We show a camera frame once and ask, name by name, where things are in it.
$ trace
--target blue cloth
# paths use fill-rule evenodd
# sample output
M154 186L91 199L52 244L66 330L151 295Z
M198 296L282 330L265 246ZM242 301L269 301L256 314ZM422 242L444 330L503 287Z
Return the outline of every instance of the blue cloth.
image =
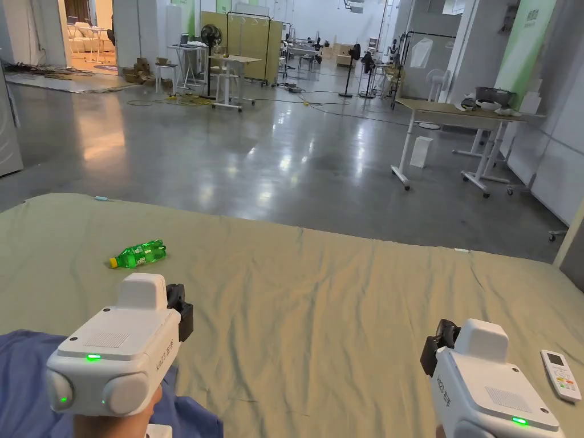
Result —
M18 330L0 336L0 435L73 437L71 414L55 413L48 403L45 370L63 336ZM223 438L223 423L190 397L174 392L176 367L162 382L162 400L150 422L172 426L172 437Z

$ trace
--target stool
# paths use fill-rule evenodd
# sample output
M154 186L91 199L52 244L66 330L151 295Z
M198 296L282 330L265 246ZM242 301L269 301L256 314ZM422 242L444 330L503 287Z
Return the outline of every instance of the stool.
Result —
M176 96L176 81L178 80L176 77L176 66L177 64L156 64L156 93L158 93L158 88L162 80L162 69L170 68L172 69L172 95Z

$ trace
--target hand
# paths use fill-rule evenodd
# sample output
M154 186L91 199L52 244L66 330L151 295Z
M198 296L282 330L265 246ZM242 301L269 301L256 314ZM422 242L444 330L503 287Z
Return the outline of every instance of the hand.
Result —
M75 415L74 436L77 438L144 438L154 406L162 398L162 387L158 387L150 404L130 417L86 417Z
M444 432L442 425L436 428L436 438L446 438L446 433Z

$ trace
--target black fan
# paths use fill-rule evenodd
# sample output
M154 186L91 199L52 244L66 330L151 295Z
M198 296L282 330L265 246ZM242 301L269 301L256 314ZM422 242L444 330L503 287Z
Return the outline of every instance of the black fan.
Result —
M205 25L201 29L201 40L207 44L208 47L208 57L207 57L207 99L212 99L211 96L211 51L213 47L218 46L223 41L223 34L221 29L214 25Z
M339 96L343 98L352 98L352 94L348 94L347 90L349 89L349 80L351 79L351 69L353 68L353 60L358 61L361 57L361 45L355 44L352 49L349 50L349 56L351 59L349 60L349 73L347 74L347 85L345 87L344 93L339 93Z

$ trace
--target green wall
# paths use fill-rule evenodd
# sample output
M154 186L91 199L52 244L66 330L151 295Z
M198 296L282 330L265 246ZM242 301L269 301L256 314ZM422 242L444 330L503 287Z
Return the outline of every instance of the green wall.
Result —
M517 94L512 106L519 109L554 12L555 0L522 0L509 36L495 88Z

